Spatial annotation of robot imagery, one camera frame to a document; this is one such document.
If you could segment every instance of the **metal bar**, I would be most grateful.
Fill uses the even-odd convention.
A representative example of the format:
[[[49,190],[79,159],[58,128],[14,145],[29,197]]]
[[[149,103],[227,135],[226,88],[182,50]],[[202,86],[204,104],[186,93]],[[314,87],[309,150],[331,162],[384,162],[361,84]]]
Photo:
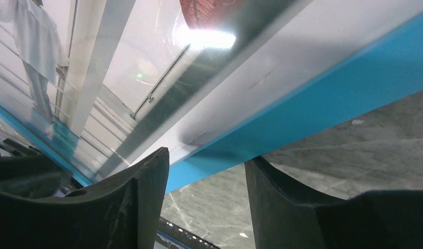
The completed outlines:
[[[133,118],[135,118],[137,116],[137,113],[144,107],[144,105],[147,103],[147,101],[152,99],[152,95],[162,85],[164,80],[171,73],[171,71],[174,69],[174,67],[180,62],[182,57],[184,57],[184,55],[187,53],[187,51],[190,49],[190,47],[191,47],[191,44],[188,44],[182,49],[182,51],[179,53],[179,55],[176,57],[176,59],[170,64],[170,66],[167,68],[167,70],[164,72],[164,74],[161,76],[161,78],[158,80],[158,82],[156,82],[156,84],[153,86],[153,88],[147,94],[146,98],[141,102],[140,106],[138,106],[137,110],[134,112]]]
[[[71,41],[69,42],[69,52],[67,53],[68,57],[71,56],[72,40],[74,39],[75,20],[77,19],[77,6],[78,6],[78,0],[75,0],[74,20],[72,21],[72,30],[71,30]]]
[[[122,133],[124,135],[130,134],[130,132],[132,132],[133,130],[132,127],[135,127],[135,125],[137,124],[135,120],[132,119],[132,117],[128,116],[127,114],[120,115],[116,113],[115,111],[113,111],[110,108],[110,106],[108,106],[105,102],[100,100],[100,98],[98,97],[95,100],[95,105],[97,106],[98,111],[104,112],[109,117],[111,116],[110,121],[114,120],[119,126],[121,126]]]
[[[74,88],[77,92],[79,92],[79,93],[80,93],[80,91],[77,89],[77,87],[76,87],[76,86],[74,86],[73,84],[71,84],[69,81],[64,80],[64,82],[66,82],[66,84],[69,84],[72,88]]]
[[[97,140],[101,145],[103,145],[104,147],[106,147],[107,149],[109,149],[112,154],[116,154],[123,162],[125,162],[127,165],[130,165],[130,162],[128,162],[126,159],[124,159],[123,157],[121,157],[120,155],[118,155],[118,153],[116,151],[114,151],[112,148],[110,148],[109,146],[107,146],[105,143],[103,143],[101,140],[99,140],[96,136],[94,136],[92,133],[90,133],[88,130],[83,129],[83,131],[86,131],[89,135],[91,135],[95,140]]]
[[[16,88],[17,90],[19,90],[23,95],[25,95],[28,98],[31,98],[25,91],[21,90],[17,85],[15,85],[10,79],[8,79],[5,75],[3,75],[2,73],[0,73],[0,78],[4,81],[6,81],[8,84],[10,84],[12,87]]]
[[[61,78],[59,78],[59,80],[57,81],[57,89],[61,89],[62,87],[64,88],[65,84],[66,83]],[[59,106],[59,107],[61,107],[61,103],[63,102],[63,95],[64,95],[64,93],[62,93],[60,91],[56,92],[56,105]],[[60,112],[57,112],[57,109],[55,110],[54,113],[60,119]]]
[[[64,111],[62,111],[58,106],[56,106],[55,104],[53,104],[51,101],[49,101],[49,104],[51,104],[53,107],[55,107],[57,110],[59,110],[59,112],[63,113],[65,116],[67,116],[67,117],[70,118],[70,116],[67,113],[65,113]]]
[[[83,135],[80,136],[80,138],[85,141],[86,143],[88,143],[90,146],[92,146],[94,149],[96,149],[99,153],[101,153],[103,156],[105,156],[106,158],[109,158],[108,155],[106,155],[106,153],[104,153],[99,147],[93,145],[91,142],[89,142],[87,140],[87,138],[85,138]]]
[[[11,49],[8,45],[6,45],[1,39],[0,44],[4,45],[9,51],[11,51],[13,54],[15,54],[17,57],[19,57],[19,54],[16,53],[13,49]]]
[[[12,34],[11,34],[11,32],[9,32],[5,27],[3,27],[2,24],[0,24],[0,28],[3,29],[5,31],[5,33],[7,33],[11,37],[13,37]]]
[[[26,85],[28,85],[28,83],[26,81],[24,81],[22,78],[20,78],[19,75],[15,74],[13,71],[11,71],[11,69],[9,69],[7,66],[5,66],[4,64],[2,64],[1,62],[0,62],[0,66],[3,67],[4,69],[6,69],[7,71],[9,71],[12,75],[16,76],[21,82],[23,82]]]
[[[113,131],[111,131],[105,124],[103,124],[100,120],[98,120],[98,118],[94,117],[92,115],[92,113],[89,113],[89,117],[95,119],[96,122],[98,122],[102,127],[104,127],[106,130],[108,130],[114,137],[116,137],[118,140],[120,140],[121,142],[124,142],[124,140],[122,140],[121,138],[119,138],[117,136],[117,134],[115,134]]]
[[[97,140],[97,142],[99,142],[101,145],[103,145],[104,147],[106,147],[108,150],[110,150],[112,153],[115,153],[115,151],[110,148],[109,146],[107,146],[105,143],[103,143],[101,140],[99,140],[96,136],[94,136],[91,132],[89,132],[86,129],[83,129],[83,131],[86,131],[91,137],[93,137],[95,140]]]
[[[109,122],[111,122],[116,128],[118,128],[121,131],[122,134],[124,134],[126,136],[129,134],[126,130],[124,130],[123,127],[120,127],[108,114],[106,114],[103,110],[101,110],[101,108],[98,105],[96,105],[96,103],[93,105],[93,107],[99,113],[101,113],[101,115],[103,115]]]
[[[0,62],[0,66],[3,67],[4,69],[6,69],[8,72],[10,72],[12,75],[14,75],[15,77],[17,77],[20,81],[22,81],[23,83],[25,83],[27,86],[29,86],[28,82],[24,81],[22,78],[20,78],[17,74],[15,74],[13,71],[11,71],[11,69],[9,69],[7,66],[3,65]],[[75,103],[77,103],[77,101],[73,98],[71,98],[69,95],[67,95],[65,92],[63,92],[60,88],[58,88],[55,84],[52,84],[51,82],[49,82],[51,85],[53,85],[58,91],[62,92],[62,94],[64,96],[66,96],[67,98],[69,98],[70,100],[74,101]]]
[[[109,109],[124,120],[131,128],[134,127],[136,121],[133,119],[134,112],[129,109],[109,88],[104,84],[101,85],[98,92],[98,98],[103,101]]]

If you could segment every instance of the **metal rod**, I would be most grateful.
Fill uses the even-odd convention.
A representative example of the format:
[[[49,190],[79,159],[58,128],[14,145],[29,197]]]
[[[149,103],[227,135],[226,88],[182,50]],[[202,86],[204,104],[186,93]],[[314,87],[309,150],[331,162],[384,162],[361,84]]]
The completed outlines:
[[[9,71],[12,75],[16,76],[21,82],[23,82],[26,85],[28,85],[28,83],[26,81],[24,81],[22,78],[20,78],[19,75],[15,74],[13,71],[11,71],[7,66],[5,66],[4,64],[2,64],[1,62],[0,62],[0,66],[3,67],[4,69],[6,69],[7,71]]]
[[[17,57],[19,57],[19,54],[16,53],[13,49],[11,49],[8,45],[6,45],[1,39],[0,39],[0,44],[4,45],[4,47],[6,47],[9,51],[11,51],[13,54],[15,54]]]
[[[89,116],[95,119],[96,122],[98,122],[102,127],[104,127],[106,130],[108,130],[114,137],[116,137],[121,142],[124,142],[124,140],[120,139],[117,134],[115,134],[113,131],[111,131],[105,124],[103,124],[101,121],[98,120],[98,118],[94,117],[91,113],[89,113]]]
[[[107,146],[105,143],[103,143],[101,140],[99,140],[96,136],[94,136],[91,132],[89,132],[86,129],[83,129],[84,131],[86,131],[91,137],[93,137],[95,140],[97,140],[97,142],[99,142],[101,145],[103,145],[104,147],[106,147],[108,150],[110,150],[112,153],[116,153],[112,148],[110,148],[109,146]]]
[[[3,75],[0,72],[0,78],[4,81],[6,81],[8,84],[10,84],[12,87],[16,88],[19,92],[21,92],[23,95],[25,95],[26,97],[28,97],[29,99],[31,98],[25,91],[21,90],[17,85],[15,85],[10,79],[8,79],[5,75]]]
[[[109,156],[108,155],[106,155],[106,153],[104,153],[99,147],[97,147],[97,146],[95,146],[95,145],[93,145],[91,142],[89,142],[88,140],[87,140],[87,138],[85,138],[83,135],[81,135],[80,136],[80,138],[83,140],[83,141],[85,141],[86,143],[88,143],[90,146],[92,146],[94,149],[96,149],[99,153],[101,153],[103,156],[105,156],[106,158],[109,158]]]
[[[100,96],[98,96],[95,99],[95,105],[97,106],[96,109],[99,112],[104,112],[106,115],[108,115],[109,117],[111,117],[110,121],[114,120],[117,124],[118,127],[121,128],[121,132],[124,135],[128,135],[130,134],[130,132],[132,132],[134,125],[136,124],[136,122],[134,122],[134,119],[132,119],[132,117],[130,115],[127,115],[127,112],[116,112],[112,106],[108,105],[107,103],[105,103]]]
[[[11,34],[11,32],[9,32],[5,27],[3,27],[2,24],[0,24],[0,28],[3,29],[5,31],[5,33],[7,33],[11,37],[13,37],[13,35]]]
[[[80,91],[77,89],[77,87],[76,87],[76,86],[74,86],[73,84],[71,84],[69,81],[64,80],[64,82],[66,82],[66,84],[69,84],[72,88],[74,88],[74,90],[76,90],[77,92],[79,92],[79,93],[80,93]]]
[[[77,6],[78,6],[78,0],[75,0],[74,19],[72,20],[71,40],[69,42],[69,52],[67,53],[68,57],[71,56],[72,40],[74,39],[75,20],[77,19]]]
[[[12,75],[14,75],[15,77],[17,77],[21,82],[25,83],[27,86],[29,86],[28,82],[24,81],[22,78],[20,78],[20,76],[18,76],[17,74],[15,74],[13,71],[11,71],[11,69],[9,69],[7,66],[3,65],[0,62],[0,66],[3,67],[4,69],[6,69],[8,72],[10,72]],[[51,82],[48,82],[51,85],[53,85],[58,91],[60,91],[64,96],[66,96],[67,98],[69,98],[70,100],[74,101],[75,103],[78,103],[75,99],[71,98],[69,95],[67,95],[65,92],[63,92],[60,88],[58,88],[55,84],[52,84]]]
[[[182,57],[187,53],[187,51],[190,49],[191,44],[186,45],[182,51],[179,53],[179,55],[176,57],[176,59],[170,64],[168,69],[164,72],[164,74],[161,76],[161,78],[156,82],[156,84],[153,86],[153,88],[150,90],[150,92],[147,94],[146,98],[141,102],[140,106],[138,106],[137,110],[134,112],[134,117],[136,117],[137,113],[144,107],[144,105],[152,98],[152,95],[156,92],[156,90],[162,85],[164,80],[167,78],[167,76],[170,74],[170,72],[174,69],[174,67],[180,62]]]
[[[56,105],[59,107],[62,107],[64,92],[58,91],[58,89],[62,90],[61,88],[64,88],[65,84],[66,83],[63,82],[61,78],[59,78],[59,80],[57,81]],[[54,113],[60,119],[60,112],[57,112],[57,109],[54,111]]]
[[[126,136],[129,134],[123,127],[121,127],[119,124],[117,124],[117,122],[115,122],[115,120],[113,120],[108,114],[106,114],[103,110],[101,110],[101,108],[97,105],[97,100],[95,100],[95,104],[93,105],[93,107],[99,113],[101,113],[101,115],[103,115],[103,117],[105,117],[109,122],[111,122],[118,130],[120,130],[121,133],[123,133]]]
[[[49,104],[51,104],[53,107],[55,107],[57,110],[59,110],[59,112],[63,113],[65,116],[67,116],[68,118],[70,118],[70,116],[65,113],[64,111],[62,111],[58,106],[56,106],[55,104],[53,104],[51,101],[49,101]]]
[[[95,140],[97,140],[100,144],[102,144],[104,147],[106,147],[107,149],[109,149],[113,154],[116,154],[123,162],[125,162],[127,165],[130,165],[130,163],[124,159],[122,156],[120,156],[116,151],[114,151],[112,148],[110,148],[109,146],[107,146],[106,144],[104,144],[101,140],[99,140],[96,136],[94,136],[92,133],[90,133],[88,130],[83,129],[84,131],[86,131],[89,135],[91,135]]]

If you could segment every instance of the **marble floor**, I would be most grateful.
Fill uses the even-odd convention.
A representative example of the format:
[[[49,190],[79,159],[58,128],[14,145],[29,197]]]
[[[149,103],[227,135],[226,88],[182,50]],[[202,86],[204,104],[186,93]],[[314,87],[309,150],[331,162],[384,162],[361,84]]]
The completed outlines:
[[[321,192],[423,189],[423,91],[264,155]],[[243,165],[166,195],[162,217],[220,248],[255,248]]]

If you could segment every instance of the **white cloth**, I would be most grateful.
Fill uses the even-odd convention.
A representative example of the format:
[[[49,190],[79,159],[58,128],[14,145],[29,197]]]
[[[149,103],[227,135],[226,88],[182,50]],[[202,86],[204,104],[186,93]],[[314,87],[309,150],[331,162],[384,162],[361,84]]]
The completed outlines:
[[[56,67],[67,66],[50,16],[32,0],[0,0],[0,21],[12,22],[19,57],[53,84]]]

